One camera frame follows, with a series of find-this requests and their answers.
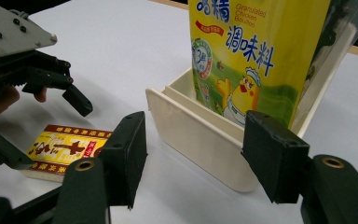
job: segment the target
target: white surface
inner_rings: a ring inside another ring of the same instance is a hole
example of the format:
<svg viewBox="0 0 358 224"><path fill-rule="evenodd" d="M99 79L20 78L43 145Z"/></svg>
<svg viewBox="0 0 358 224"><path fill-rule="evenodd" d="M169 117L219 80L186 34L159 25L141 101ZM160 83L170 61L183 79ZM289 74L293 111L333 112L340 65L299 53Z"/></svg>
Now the white surface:
<svg viewBox="0 0 358 224"><path fill-rule="evenodd" d="M302 223L301 200L277 205L261 187L233 191L159 138L145 89L161 90L191 65L187 11L145 0L76 0L31 19L57 34L43 51L72 64L94 111L82 118L61 91L49 90L44 104L22 93L0 116L0 134L26 150L49 123L113 130L124 116L146 112L149 156L135 205L112 207L112 223ZM311 156L336 155L358 170L358 56L344 58L304 140ZM0 166L0 196L13 207L57 186Z"/></svg>

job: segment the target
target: snack bag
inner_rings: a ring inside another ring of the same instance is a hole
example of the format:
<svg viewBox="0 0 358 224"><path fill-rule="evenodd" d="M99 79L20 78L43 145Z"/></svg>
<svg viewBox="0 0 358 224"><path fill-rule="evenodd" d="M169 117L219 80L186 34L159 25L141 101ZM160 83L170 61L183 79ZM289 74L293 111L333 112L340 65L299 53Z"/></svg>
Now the snack bag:
<svg viewBox="0 0 358 224"><path fill-rule="evenodd" d="M189 0L198 101L241 126L257 110L290 127L329 4Z"/></svg>

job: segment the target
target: food package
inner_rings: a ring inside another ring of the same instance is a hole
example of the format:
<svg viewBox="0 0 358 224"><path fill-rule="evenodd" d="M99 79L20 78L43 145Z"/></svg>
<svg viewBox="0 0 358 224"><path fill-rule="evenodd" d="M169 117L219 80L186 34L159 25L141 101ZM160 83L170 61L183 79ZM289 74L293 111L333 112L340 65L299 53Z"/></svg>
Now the food package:
<svg viewBox="0 0 358 224"><path fill-rule="evenodd" d="M197 100L240 126L257 110L290 127L329 4L189 0Z"/></svg>
<svg viewBox="0 0 358 224"><path fill-rule="evenodd" d="M97 157L112 132L49 124L27 151L34 164L21 172L31 178L62 182L66 168Z"/></svg>

